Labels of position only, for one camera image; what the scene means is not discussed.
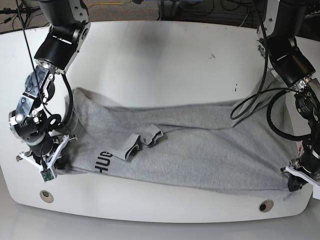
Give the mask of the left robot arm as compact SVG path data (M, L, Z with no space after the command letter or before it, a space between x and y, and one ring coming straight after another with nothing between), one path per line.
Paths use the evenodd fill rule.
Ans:
M257 14L258 42L264 57L262 79L255 95L242 101L247 107L230 115L233 121L249 116L249 110L263 93L271 92L264 88L267 72L271 72L283 87L276 87L276 94L270 99L266 109L266 122L277 136L292 142L301 142L303 153L281 169L288 174L287 189L296 193L304 185L312 185L312 196L320 197L320 84L312 75L316 72L311 62L298 47L296 35L299 33L309 7L314 7L317 0L266 0L263 12L257 2L252 6ZM272 121L272 110L279 99L289 92L294 92L295 107L300 116L307 120L311 132L305 135L292 135L283 132Z

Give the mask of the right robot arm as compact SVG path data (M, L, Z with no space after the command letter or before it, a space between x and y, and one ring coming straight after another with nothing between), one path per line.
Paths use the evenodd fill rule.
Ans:
M26 78L17 107L10 112L11 132L29 147L17 160L38 169L43 182L57 178L55 163L62 150L76 140L68 127L73 111L73 93L66 73L76 58L91 27L88 8L82 0L40 0L49 22L49 32L31 60L32 73ZM52 114L46 105L55 93L54 80L61 75L69 102L64 116Z

